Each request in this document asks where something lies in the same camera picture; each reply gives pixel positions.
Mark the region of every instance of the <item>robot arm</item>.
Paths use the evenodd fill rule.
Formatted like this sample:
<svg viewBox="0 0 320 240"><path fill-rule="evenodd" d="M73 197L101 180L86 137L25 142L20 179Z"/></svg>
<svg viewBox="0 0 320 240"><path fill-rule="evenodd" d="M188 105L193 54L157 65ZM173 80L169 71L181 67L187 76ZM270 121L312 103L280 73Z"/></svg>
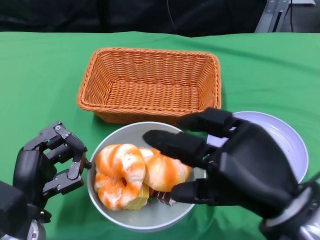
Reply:
<svg viewBox="0 0 320 240"><path fill-rule="evenodd" d="M300 227L317 215L318 176L299 185L285 154L262 127L213 108L187 115L179 125L228 140L215 147L185 132L145 133L143 139L162 154L206 170L207 178L174 186L174 200L241 206L263 218L260 230L267 239L313 239L300 238Z"/></svg>
<svg viewBox="0 0 320 240"><path fill-rule="evenodd" d="M0 232L26 239L30 226L49 223L51 214L44 209L48 199L84 185L81 174L91 168L86 152L86 146L60 121L29 141L18 153L13 187L0 182ZM55 164L70 159L69 168L57 173Z"/></svg>

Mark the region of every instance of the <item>bowl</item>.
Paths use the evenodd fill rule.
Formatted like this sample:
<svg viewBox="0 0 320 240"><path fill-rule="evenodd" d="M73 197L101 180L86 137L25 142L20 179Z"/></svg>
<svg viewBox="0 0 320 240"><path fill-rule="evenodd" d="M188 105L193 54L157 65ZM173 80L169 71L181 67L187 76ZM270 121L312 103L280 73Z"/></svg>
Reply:
<svg viewBox="0 0 320 240"><path fill-rule="evenodd" d="M194 204L177 202L172 206L165 205L158 201L153 201L150 205L142 207L140 210L122 209L112 211L107 209L99 200L94 190L94 180L96 175L96 156L106 146L112 144L134 144L137 147L150 148L143 140L142 136L149 130L164 130L171 133L181 132L180 129L161 122L138 122L124 126L107 136L94 151L90 162L92 168L87 174L87 187L90 198L98 211L111 222L128 230L136 232L156 232L171 227L183 219ZM193 168L187 181L205 178L206 172L200 168Z"/></svg>

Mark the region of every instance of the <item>green tablecloth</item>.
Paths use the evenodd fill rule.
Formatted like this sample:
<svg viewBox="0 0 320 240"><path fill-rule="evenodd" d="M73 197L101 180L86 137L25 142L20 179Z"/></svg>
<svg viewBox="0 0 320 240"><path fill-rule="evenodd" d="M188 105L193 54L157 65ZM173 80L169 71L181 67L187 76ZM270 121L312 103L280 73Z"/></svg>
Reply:
<svg viewBox="0 0 320 240"><path fill-rule="evenodd" d="M76 96L91 54L102 47L211 52L220 60L223 108L274 115L296 129L309 152L307 177L320 169L320 34L239 34L186 38L149 33L0 33L0 180L12 183L19 149L62 121L87 146L120 127L79 109ZM58 171L69 164L57 166ZM257 240L258 216L240 207L195 206L177 225L136 233L106 220L84 186L50 199L48 239Z"/></svg>

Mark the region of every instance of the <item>orange wicker basket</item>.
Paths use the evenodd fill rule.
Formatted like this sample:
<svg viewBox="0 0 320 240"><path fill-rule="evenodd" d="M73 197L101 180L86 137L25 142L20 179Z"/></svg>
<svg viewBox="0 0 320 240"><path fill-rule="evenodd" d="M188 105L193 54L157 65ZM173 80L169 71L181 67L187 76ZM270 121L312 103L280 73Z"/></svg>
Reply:
<svg viewBox="0 0 320 240"><path fill-rule="evenodd" d="M206 52L102 48L91 57L76 100L108 123L157 121L221 108L221 74Z"/></svg>

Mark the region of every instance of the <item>pastry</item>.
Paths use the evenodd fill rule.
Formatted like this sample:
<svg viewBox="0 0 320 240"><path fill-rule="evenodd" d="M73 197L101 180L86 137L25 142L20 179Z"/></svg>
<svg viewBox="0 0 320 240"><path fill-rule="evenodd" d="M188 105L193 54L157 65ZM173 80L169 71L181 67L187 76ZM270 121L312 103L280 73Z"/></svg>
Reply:
<svg viewBox="0 0 320 240"><path fill-rule="evenodd" d="M124 206L123 208L129 209L129 210L139 210L147 204L148 199L149 199L149 186L143 183L138 197L136 197L136 199L129 202L129 204Z"/></svg>
<svg viewBox="0 0 320 240"><path fill-rule="evenodd" d="M184 183L189 177L191 167L178 159L173 159L159 153L158 150L140 151L145 162L145 177L143 182L159 192L171 192L174 185Z"/></svg>
<svg viewBox="0 0 320 240"><path fill-rule="evenodd" d="M135 200L146 174L140 150L132 144L110 145L95 159L94 189L110 210L119 210Z"/></svg>

